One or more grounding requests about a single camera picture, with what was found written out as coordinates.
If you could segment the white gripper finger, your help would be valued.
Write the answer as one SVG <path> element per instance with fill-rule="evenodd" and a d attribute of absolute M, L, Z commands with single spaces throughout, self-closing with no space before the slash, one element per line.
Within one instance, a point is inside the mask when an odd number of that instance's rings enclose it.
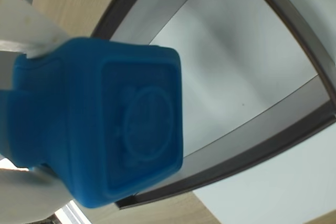
<path fill-rule="evenodd" d="M 1 51 L 45 55 L 70 36 L 25 0 L 1 0 Z"/>
<path fill-rule="evenodd" d="M 48 169 L 1 169 L 1 223 L 40 221 L 71 200 L 65 184 Z"/>

